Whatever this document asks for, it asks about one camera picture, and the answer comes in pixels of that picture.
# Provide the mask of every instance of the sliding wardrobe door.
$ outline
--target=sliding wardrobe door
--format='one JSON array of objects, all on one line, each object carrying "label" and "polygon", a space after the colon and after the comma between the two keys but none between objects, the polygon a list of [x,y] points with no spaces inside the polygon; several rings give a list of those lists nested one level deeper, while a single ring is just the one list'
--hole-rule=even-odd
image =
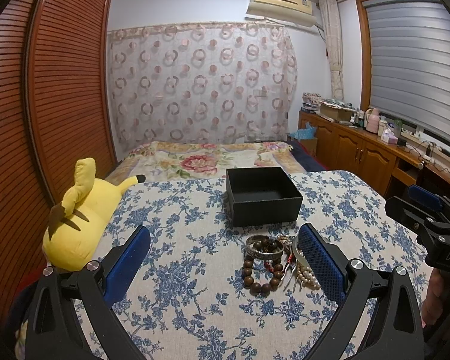
[{"label": "sliding wardrobe door", "polygon": [[22,276],[45,263],[50,206],[23,117],[23,50],[35,1],[11,0],[0,16],[0,324]]},{"label": "sliding wardrobe door", "polygon": [[39,0],[28,42],[27,107],[48,192],[59,202],[75,162],[115,166],[107,114],[104,48],[110,0]]}]

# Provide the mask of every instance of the red fabric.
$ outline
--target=red fabric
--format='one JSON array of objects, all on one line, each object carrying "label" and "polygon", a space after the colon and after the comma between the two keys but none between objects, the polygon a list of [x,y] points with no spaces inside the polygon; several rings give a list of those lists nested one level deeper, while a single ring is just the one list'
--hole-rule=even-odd
[{"label": "red fabric", "polygon": [[18,284],[17,290],[15,291],[15,298],[22,290],[26,287],[28,287],[30,284],[38,281],[40,279],[40,276],[42,275],[42,272],[44,268],[47,266],[47,264],[43,264],[39,268],[35,269],[34,271],[31,271],[29,274],[22,277],[22,280],[20,280],[20,283]]}]

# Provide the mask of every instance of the blue floral tablecloth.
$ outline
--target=blue floral tablecloth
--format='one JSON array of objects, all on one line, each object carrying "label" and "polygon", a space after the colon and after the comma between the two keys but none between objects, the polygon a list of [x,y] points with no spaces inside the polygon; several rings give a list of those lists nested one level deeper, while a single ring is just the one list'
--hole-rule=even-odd
[{"label": "blue floral tablecloth", "polygon": [[[152,246],[115,313],[146,359],[299,360],[311,348],[337,306],[324,293],[282,287],[269,296],[243,287],[243,246],[251,234],[295,234],[305,222],[350,259],[369,267],[407,268],[419,303],[431,269],[414,235],[388,218],[384,199],[345,171],[295,174],[304,199],[298,220],[256,227],[231,227],[226,180],[145,183],[131,187],[116,209],[96,258],[123,244],[137,225]],[[265,283],[263,266],[254,271]],[[355,353],[373,301],[364,310],[343,357]],[[81,302],[76,310],[92,350],[106,358]]]}]

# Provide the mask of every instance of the black box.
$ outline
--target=black box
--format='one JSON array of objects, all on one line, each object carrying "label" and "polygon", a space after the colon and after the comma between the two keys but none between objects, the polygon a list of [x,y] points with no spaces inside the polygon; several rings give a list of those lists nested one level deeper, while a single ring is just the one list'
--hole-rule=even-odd
[{"label": "black box", "polygon": [[234,227],[293,222],[298,218],[303,196],[282,168],[231,168],[226,175]]}]

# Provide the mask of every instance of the air conditioner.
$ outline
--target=air conditioner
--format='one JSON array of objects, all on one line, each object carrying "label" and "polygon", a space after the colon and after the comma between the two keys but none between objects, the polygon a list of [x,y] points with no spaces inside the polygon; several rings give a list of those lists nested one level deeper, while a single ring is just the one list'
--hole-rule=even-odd
[{"label": "air conditioner", "polygon": [[312,15],[312,3],[307,0],[250,0],[247,13],[306,27],[313,26],[317,21]]}]

